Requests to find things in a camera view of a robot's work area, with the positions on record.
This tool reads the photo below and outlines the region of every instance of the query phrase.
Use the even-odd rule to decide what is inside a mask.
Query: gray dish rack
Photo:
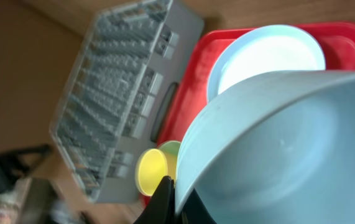
[[[179,0],[142,1],[96,16],[50,125],[92,202],[138,199],[136,162],[156,146],[202,29],[203,20]]]

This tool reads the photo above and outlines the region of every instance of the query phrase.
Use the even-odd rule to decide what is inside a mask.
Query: yellow cup
[[[176,144],[175,141],[171,142],[173,142],[173,150],[171,150],[172,145],[165,142],[160,149],[146,150],[137,161],[136,185],[143,195],[152,196],[166,175],[169,175],[173,180],[176,179],[177,152],[180,144]],[[169,145],[168,150],[163,151],[162,146],[167,145]]]

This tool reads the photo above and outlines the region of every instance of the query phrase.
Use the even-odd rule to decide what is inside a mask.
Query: brown background
[[[0,0],[0,151],[51,142],[48,125],[93,14],[126,0]],[[355,21],[355,0],[186,0],[205,30]],[[99,223],[131,223],[137,206],[92,205],[58,153],[39,167],[74,210]]]

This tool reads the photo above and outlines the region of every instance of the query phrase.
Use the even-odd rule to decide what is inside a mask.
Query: tray
[[[323,22],[296,26],[309,32],[320,43],[327,70],[355,70],[355,23]],[[213,64],[229,44],[253,29],[216,30],[200,39],[166,116],[158,144],[168,140],[182,141],[191,122],[206,106],[206,85]]]

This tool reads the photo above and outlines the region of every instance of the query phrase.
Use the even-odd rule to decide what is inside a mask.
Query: black object
[[[48,144],[23,149],[13,149],[0,154],[0,194],[14,188],[21,177],[29,175],[50,153]],[[32,165],[27,165],[20,156],[39,154],[40,158]]]
[[[148,205],[134,224],[215,224],[194,190],[184,205],[183,212],[175,215],[174,181],[165,176],[160,181]]]

